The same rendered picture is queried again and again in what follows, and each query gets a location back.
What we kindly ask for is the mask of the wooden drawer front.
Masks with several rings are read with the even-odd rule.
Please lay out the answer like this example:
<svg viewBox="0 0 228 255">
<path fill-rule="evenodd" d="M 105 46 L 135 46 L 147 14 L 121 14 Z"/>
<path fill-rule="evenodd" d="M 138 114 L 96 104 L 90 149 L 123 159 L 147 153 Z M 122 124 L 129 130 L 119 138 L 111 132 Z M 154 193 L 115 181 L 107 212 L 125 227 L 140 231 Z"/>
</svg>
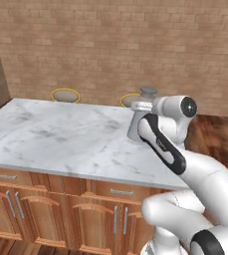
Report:
<svg viewBox="0 0 228 255">
<path fill-rule="evenodd" d="M 31 176 L 30 173 L 27 171 L 0 168 L 0 174 L 17 175 L 17 178 L 15 180 L 0 178 L 0 182 L 32 186 Z"/>
<path fill-rule="evenodd" d="M 111 193 L 110 189 L 124 190 L 124 191 L 133 191 L 133 195 L 122 195 Z M 133 201 L 142 201 L 150 195 L 160 193 L 161 188 L 139 186 L 139 185 L 130 185 L 123 183 L 107 182 L 107 181 L 92 181 L 92 192 L 99 196 L 104 197 L 113 197 L 118 199 L 127 199 Z"/>
</svg>

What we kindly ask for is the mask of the yellow-rimmed beige stool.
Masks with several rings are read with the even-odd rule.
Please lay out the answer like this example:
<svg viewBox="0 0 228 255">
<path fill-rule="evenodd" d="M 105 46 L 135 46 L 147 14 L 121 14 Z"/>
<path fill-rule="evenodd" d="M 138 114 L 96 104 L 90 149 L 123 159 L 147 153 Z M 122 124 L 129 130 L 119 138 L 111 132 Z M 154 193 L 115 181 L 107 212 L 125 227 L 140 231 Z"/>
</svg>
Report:
<svg viewBox="0 0 228 255">
<path fill-rule="evenodd" d="M 120 98 L 120 105 L 124 108 L 130 108 L 132 102 L 136 102 L 139 98 L 139 94 L 127 94 Z"/>
<path fill-rule="evenodd" d="M 52 91 L 51 98 L 54 102 L 77 104 L 80 101 L 80 94 L 69 88 L 59 88 Z"/>
</svg>

